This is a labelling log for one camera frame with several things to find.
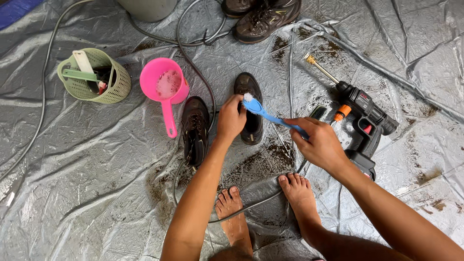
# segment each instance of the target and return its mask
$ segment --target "wet shoe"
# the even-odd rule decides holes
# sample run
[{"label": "wet shoe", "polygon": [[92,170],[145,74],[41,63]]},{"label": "wet shoe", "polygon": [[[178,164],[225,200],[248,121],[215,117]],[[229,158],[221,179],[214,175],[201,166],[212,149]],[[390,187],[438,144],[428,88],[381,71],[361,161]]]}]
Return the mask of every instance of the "wet shoe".
[{"label": "wet shoe", "polygon": [[252,10],[259,0],[223,0],[222,11],[232,18],[240,18]]},{"label": "wet shoe", "polygon": [[205,102],[198,96],[190,97],[182,113],[184,137],[184,160],[197,170],[208,153],[209,112]]},{"label": "wet shoe", "polygon": [[232,29],[238,41],[254,44],[268,38],[279,27],[293,22],[301,11],[302,0],[264,0]]},{"label": "wet shoe", "polygon": [[[243,72],[237,76],[235,79],[235,84],[233,87],[234,94],[245,94],[251,93],[255,99],[257,99],[261,104],[263,104],[263,95],[259,88],[258,82],[253,77],[253,75]],[[246,123],[242,132],[240,133],[242,140],[247,145],[256,145],[263,138],[263,117],[249,111],[246,111]]]}]

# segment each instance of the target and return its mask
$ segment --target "pink plastic scoop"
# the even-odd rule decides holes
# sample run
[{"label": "pink plastic scoop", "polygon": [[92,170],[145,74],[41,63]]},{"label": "pink plastic scoop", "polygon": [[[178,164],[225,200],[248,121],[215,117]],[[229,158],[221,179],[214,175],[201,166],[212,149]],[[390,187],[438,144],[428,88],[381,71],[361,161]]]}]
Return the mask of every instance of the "pink plastic scoop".
[{"label": "pink plastic scoop", "polygon": [[190,90],[180,66],[169,58],[149,61],[140,74],[140,87],[148,98],[161,102],[166,131],[170,138],[175,138],[172,105],[185,100]]}]

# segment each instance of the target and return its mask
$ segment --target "green plastic basket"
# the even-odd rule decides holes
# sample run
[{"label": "green plastic basket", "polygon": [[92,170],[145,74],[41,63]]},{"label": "green plastic basket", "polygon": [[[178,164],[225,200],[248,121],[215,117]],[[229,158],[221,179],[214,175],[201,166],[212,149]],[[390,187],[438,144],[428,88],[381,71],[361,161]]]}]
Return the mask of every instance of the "green plastic basket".
[{"label": "green plastic basket", "polygon": [[[89,89],[87,81],[69,78],[63,76],[63,67],[67,65],[73,70],[79,71],[79,66],[76,63],[76,60],[73,56],[69,57],[62,61],[57,68],[58,77],[64,83],[66,90],[75,98],[84,101],[92,101],[99,103],[117,103],[127,97],[131,88],[130,76],[127,73],[126,69],[122,67],[119,63],[114,61],[110,56],[105,54],[105,52],[100,51],[95,48],[85,48],[82,49],[87,54],[87,58],[90,61],[92,68],[99,66],[111,65],[113,68],[110,74],[109,86],[108,89],[101,95],[92,93]],[[116,82],[111,86],[112,79],[115,77],[114,73],[116,72]]]}]

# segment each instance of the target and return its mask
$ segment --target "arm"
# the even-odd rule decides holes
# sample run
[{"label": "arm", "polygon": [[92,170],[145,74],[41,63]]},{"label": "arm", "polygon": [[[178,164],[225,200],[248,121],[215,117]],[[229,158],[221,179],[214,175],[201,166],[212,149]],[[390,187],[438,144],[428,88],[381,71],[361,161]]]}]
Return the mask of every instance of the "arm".
[{"label": "arm", "polygon": [[242,131],[246,111],[237,111],[242,95],[232,96],[221,108],[218,132],[205,160],[193,176],[175,210],[164,239],[161,260],[198,260],[205,237],[222,163],[227,149]]},{"label": "arm", "polygon": [[346,157],[332,127],[312,118],[287,120],[310,136],[305,141],[295,130],[292,139],[308,161],[325,169],[345,186],[380,235],[392,248],[417,261],[464,260],[464,250],[425,218],[366,178]]}]

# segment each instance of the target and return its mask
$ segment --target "pressure washer gun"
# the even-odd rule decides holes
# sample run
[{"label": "pressure washer gun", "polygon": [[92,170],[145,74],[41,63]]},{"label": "pressure washer gun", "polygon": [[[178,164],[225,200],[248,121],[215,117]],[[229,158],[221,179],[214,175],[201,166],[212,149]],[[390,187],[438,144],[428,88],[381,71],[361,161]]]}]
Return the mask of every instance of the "pressure washer gun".
[{"label": "pressure washer gun", "polygon": [[375,162],[371,160],[371,157],[379,145],[381,135],[392,134],[399,123],[375,105],[371,97],[363,90],[335,79],[335,77],[318,65],[314,57],[308,53],[304,56],[304,59],[315,65],[335,82],[335,86],[340,92],[339,102],[341,106],[337,110],[334,119],[330,122],[330,125],[333,126],[334,123],[341,121],[350,112],[356,117],[353,122],[353,128],[362,135],[362,141],[356,150],[347,149],[345,150],[345,154],[362,173],[375,181]]}]

